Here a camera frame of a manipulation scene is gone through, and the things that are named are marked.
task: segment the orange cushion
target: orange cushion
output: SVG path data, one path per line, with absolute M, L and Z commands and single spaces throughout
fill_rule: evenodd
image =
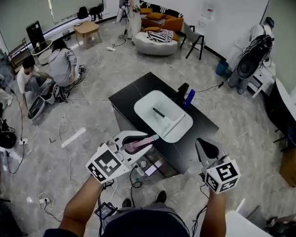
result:
M 150 13 L 146 16 L 147 19 L 150 19 L 150 20 L 160 20 L 160 19 L 163 19 L 164 17 L 166 16 L 166 14 L 161 14 L 161 13 L 158 13 L 158 12 L 153 12 L 153 13 Z
M 175 32 L 173 32 L 173 40 L 175 40 L 177 42 L 180 41 L 179 36 Z
M 147 27 L 144 29 L 144 32 L 150 31 L 150 32 L 160 32 L 160 27 Z
M 166 15 L 164 18 L 165 19 L 172 19 L 172 18 L 177 18 L 177 17 L 171 16 L 171 15 Z
M 152 8 L 142 8 L 140 9 L 140 14 L 150 14 L 152 13 Z

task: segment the striped blanket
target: striped blanket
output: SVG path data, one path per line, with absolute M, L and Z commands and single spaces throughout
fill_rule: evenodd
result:
M 160 32 L 147 32 L 148 40 L 156 42 L 171 42 L 173 40 L 173 31 L 161 30 Z
M 145 14 L 140 14 L 140 17 L 141 17 L 141 18 L 146 18 L 146 16 L 147 16 L 147 15 L 145 15 Z M 162 25 L 162 26 L 163 26 L 164 23 L 166 22 L 165 19 L 151 20 L 151 21 L 156 22 L 157 24 Z

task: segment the human hand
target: human hand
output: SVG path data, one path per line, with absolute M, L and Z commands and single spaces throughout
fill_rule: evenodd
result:
M 133 5 L 133 12 L 135 12 L 135 13 L 140 12 L 140 8 L 139 8 L 138 4 Z
M 69 76 L 69 82 L 73 82 L 74 78 L 75 78 L 75 73 L 74 73 L 74 71 L 72 71 Z

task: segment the wooden side table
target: wooden side table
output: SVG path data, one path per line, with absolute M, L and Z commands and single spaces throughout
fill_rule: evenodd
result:
M 80 44 L 78 41 L 78 35 L 82 36 L 85 48 L 88 49 L 89 48 L 88 37 L 95 32 L 98 33 L 99 40 L 102 43 L 100 33 L 99 33 L 99 25 L 97 25 L 96 23 L 93 23 L 90 21 L 84 21 L 84 22 L 82 22 L 82 25 L 74 26 L 74 31 L 75 31 L 75 37 L 76 37 L 76 40 L 77 40 L 79 46 L 80 46 Z

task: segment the white cable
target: white cable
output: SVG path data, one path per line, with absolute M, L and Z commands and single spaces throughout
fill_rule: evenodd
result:
M 48 216 L 48 217 L 52 217 L 52 215 L 49 215 L 48 213 L 47 213 L 47 211 L 46 211 L 46 208 L 44 209 L 44 208 L 42 208 L 41 206 L 40 206 L 40 203 L 39 203 L 39 197 L 41 196 L 41 195 L 43 195 L 43 194 L 46 194 L 47 195 L 47 197 L 49 198 L 49 201 L 50 201 L 50 204 L 51 204 L 51 207 L 49 207 L 49 206 L 46 206 L 46 208 L 48 208 L 49 209 L 49 213 L 51 212 L 51 210 L 54 208 L 54 199 L 47 193 L 47 192 L 42 192 L 41 194 L 39 194 L 38 196 L 37 196 L 37 200 L 38 200 L 38 205 L 39 205 L 39 207 L 44 211 L 44 213 Z M 62 212 L 60 212 L 59 214 L 58 214 L 58 216 L 55 216 L 54 215 L 54 217 L 55 218 L 58 218 L 63 212 L 64 212 L 65 210 L 62 210 Z
M 194 97 L 194 99 L 202 100 L 202 101 L 203 101 L 203 103 L 205 104 L 205 108 L 203 108 L 203 109 L 200 109 L 200 110 L 201 110 L 201 111 L 204 111 L 204 110 L 206 110 L 206 102 L 204 101 L 204 99 L 203 99 L 203 98 Z
M 37 131 L 36 131 L 36 134 L 34 134 L 34 136 L 33 136 L 28 142 L 31 142 L 31 141 L 35 138 L 35 136 L 38 134 L 38 130 L 39 130 L 39 128 L 38 128 L 38 123 L 37 123 L 36 120 L 34 120 L 34 121 L 36 122 Z
M 57 106 L 57 108 L 58 108 L 58 110 L 59 110 L 59 114 L 60 114 L 60 117 L 59 117 L 60 119 L 59 119 L 58 136 L 59 136 L 60 141 L 61 141 L 61 142 L 63 143 L 63 145 L 65 146 L 65 149 L 67 150 L 67 152 L 68 152 L 69 155 L 70 155 L 70 176 L 69 176 L 69 179 L 70 179 L 70 183 L 71 183 L 71 186 L 72 186 L 72 188 L 73 188 L 73 191 L 74 191 L 74 185 L 73 185 L 73 182 L 72 182 L 72 180 L 71 180 L 71 177 L 72 177 L 72 173 L 71 173 L 71 164 L 72 164 L 72 161 L 73 161 L 73 156 L 72 156 L 72 154 L 69 152 L 67 146 L 64 144 L 62 138 L 60 137 L 60 131 L 62 131 L 62 132 L 67 132 L 67 131 L 68 131 L 68 128 L 69 128 L 69 125 L 68 125 L 66 122 L 61 123 L 61 109 L 59 108 L 59 106 L 58 106 L 57 104 L 56 104 L 56 106 Z M 67 124 L 67 126 L 68 126 L 66 130 L 63 130 L 63 129 L 61 128 L 62 125 L 64 125 L 64 124 Z
M 113 193 L 112 193 L 112 196 L 111 196 L 109 202 L 107 202 L 107 203 L 112 202 L 112 200 L 113 200 L 113 196 L 114 196 L 114 194 L 115 194 L 115 192 L 116 192 L 116 190 L 117 190 L 117 187 L 118 187 L 117 179 L 115 178 L 114 180 L 115 180 L 115 182 L 116 182 L 116 188 L 114 189 L 114 191 L 113 191 Z
M 100 63 L 100 55 L 99 55 L 99 52 L 100 51 L 101 51 L 100 49 L 97 50 L 98 62 L 95 65 L 92 66 L 92 69 L 87 73 L 87 75 L 85 76 L 85 78 L 83 79 L 83 81 L 81 83 L 75 85 L 75 87 L 77 87 L 79 85 L 81 85 L 81 88 L 87 88 L 87 87 L 90 87 L 91 86 L 91 83 L 87 82 L 86 79 L 87 79 L 89 73 Z

